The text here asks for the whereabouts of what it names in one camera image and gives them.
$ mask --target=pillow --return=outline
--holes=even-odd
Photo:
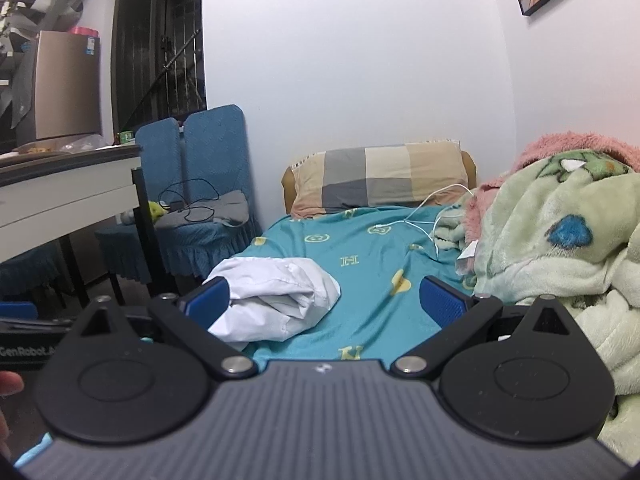
[[[296,183],[293,218],[354,207],[418,205],[440,188],[467,185],[460,144],[452,140],[315,153],[293,164],[291,171]],[[428,204],[454,203],[464,192],[452,187]]]

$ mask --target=gray ribbed panel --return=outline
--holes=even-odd
[[[196,420],[149,444],[56,440],[33,480],[614,480],[626,466],[593,440],[516,449],[452,422],[425,384],[374,361],[271,362],[225,383]]]

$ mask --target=yellow headboard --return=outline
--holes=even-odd
[[[476,182],[476,164],[467,152],[462,152],[462,163],[465,165],[469,189],[473,189],[478,184]],[[291,168],[287,168],[282,176],[282,187],[284,188],[284,209],[289,214],[293,201],[296,199],[296,179]]]

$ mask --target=table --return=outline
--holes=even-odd
[[[79,301],[86,306],[89,298],[68,234],[133,209],[151,274],[150,293],[177,291],[162,264],[139,146],[25,158],[0,167],[0,262],[58,238]]]

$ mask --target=silver screw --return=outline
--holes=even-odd
[[[242,372],[250,370],[253,365],[254,362],[243,355],[235,355],[222,359],[222,367],[230,374],[241,374]]]
[[[415,374],[427,367],[427,361],[417,355],[405,355],[396,361],[396,368],[405,374]]]

